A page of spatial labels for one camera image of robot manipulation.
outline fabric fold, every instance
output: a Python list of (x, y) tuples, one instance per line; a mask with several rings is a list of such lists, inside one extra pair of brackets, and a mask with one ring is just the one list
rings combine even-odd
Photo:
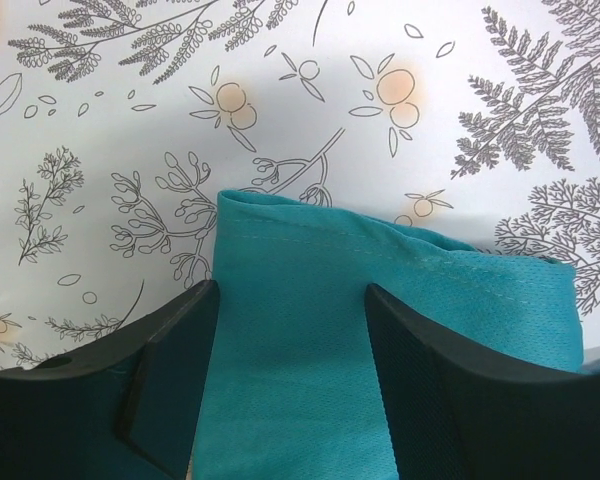
[(492, 349), (578, 371), (574, 274), (346, 210), (221, 192), (222, 300), (193, 478), (397, 478), (366, 286)]

